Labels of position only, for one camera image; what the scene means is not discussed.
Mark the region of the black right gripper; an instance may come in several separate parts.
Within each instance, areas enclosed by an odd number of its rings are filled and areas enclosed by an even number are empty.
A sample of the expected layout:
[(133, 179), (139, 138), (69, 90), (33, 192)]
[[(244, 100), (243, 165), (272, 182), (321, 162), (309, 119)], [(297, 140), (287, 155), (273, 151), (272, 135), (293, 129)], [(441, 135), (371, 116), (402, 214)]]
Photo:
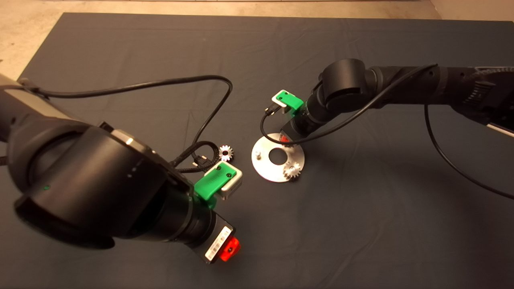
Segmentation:
[(292, 117), (281, 127), (281, 142), (294, 142), (307, 138), (318, 129), (318, 123), (313, 121), (307, 112), (301, 112)]

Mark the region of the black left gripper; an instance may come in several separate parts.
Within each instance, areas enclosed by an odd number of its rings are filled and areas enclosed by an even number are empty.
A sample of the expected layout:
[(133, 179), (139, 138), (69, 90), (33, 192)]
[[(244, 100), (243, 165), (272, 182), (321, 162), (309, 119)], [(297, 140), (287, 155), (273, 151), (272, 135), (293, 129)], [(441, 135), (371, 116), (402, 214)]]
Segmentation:
[(200, 238), (190, 245), (190, 249), (210, 265), (219, 258), (226, 262), (240, 250), (241, 244), (235, 236), (235, 227), (213, 210), (209, 210), (207, 229)]

